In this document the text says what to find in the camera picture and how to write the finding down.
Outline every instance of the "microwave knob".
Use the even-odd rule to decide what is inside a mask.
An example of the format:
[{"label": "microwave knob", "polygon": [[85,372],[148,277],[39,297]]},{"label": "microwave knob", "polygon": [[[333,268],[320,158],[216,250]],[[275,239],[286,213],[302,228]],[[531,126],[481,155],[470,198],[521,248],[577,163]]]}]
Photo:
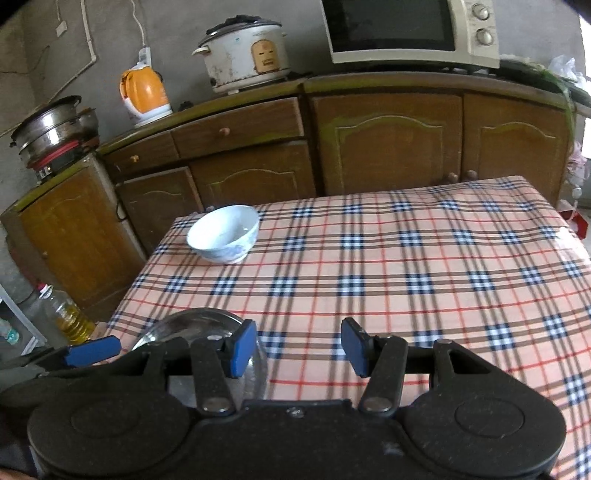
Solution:
[{"label": "microwave knob", "polygon": [[481,28],[476,32],[476,39],[478,40],[478,43],[486,46],[492,45],[495,42],[492,33],[486,28]]},{"label": "microwave knob", "polygon": [[491,17],[491,11],[486,5],[474,4],[472,13],[478,20],[488,20]]}]

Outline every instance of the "cooking oil bottle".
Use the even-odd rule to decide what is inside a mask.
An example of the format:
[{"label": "cooking oil bottle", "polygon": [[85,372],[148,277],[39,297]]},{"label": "cooking oil bottle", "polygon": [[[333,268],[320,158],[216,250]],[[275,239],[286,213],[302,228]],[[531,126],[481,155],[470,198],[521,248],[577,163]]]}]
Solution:
[{"label": "cooking oil bottle", "polygon": [[95,324],[82,313],[74,300],[53,285],[39,285],[39,298],[43,300],[47,316],[56,317],[59,329],[70,345],[80,345],[88,340],[95,329]]}]

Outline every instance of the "white bowl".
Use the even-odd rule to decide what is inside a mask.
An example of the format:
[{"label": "white bowl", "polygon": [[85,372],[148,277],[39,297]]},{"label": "white bowl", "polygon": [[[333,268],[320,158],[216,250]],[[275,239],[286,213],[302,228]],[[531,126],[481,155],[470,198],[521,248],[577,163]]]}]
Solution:
[{"label": "white bowl", "polygon": [[259,224],[258,212],[252,207],[220,208],[195,222],[187,234],[187,243],[210,262],[238,263],[255,244]]}]

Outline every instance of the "metal bolt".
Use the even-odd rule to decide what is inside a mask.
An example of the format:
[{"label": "metal bolt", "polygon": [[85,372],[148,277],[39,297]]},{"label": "metal bolt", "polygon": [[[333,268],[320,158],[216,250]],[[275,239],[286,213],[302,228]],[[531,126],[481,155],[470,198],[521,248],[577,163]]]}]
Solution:
[{"label": "metal bolt", "polygon": [[203,409],[210,413],[224,413],[230,410],[232,404],[227,398],[212,397],[203,402]]},{"label": "metal bolt", "polygon": [[384,413],[390,410],[393,405],[387,398],[369,397],[363,401],[362,407],[368,413]]},{"label": "metal bolt", "polygon": [[304,416],[304,410],[298,407],[288,408],[287,413],[293,419],[300,419]]}]

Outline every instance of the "table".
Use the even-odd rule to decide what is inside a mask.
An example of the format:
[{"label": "table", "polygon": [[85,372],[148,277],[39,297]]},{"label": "table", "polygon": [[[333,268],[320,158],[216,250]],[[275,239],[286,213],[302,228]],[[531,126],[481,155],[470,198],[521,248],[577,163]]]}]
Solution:
[{"label": "table", "polygon": [[[230,310],[256,321],[267,397],[352,398],[365,382],[340,346],[340,321],[431,346],[455,340],[550,398],[568,435],[557,478],[591,478],[591,261],[522,177],[258,207],[259,238],[237,265],[172,225],[109,324],[130,348],[167,315]],[[402,403],[428,388],[407,375]]]}]

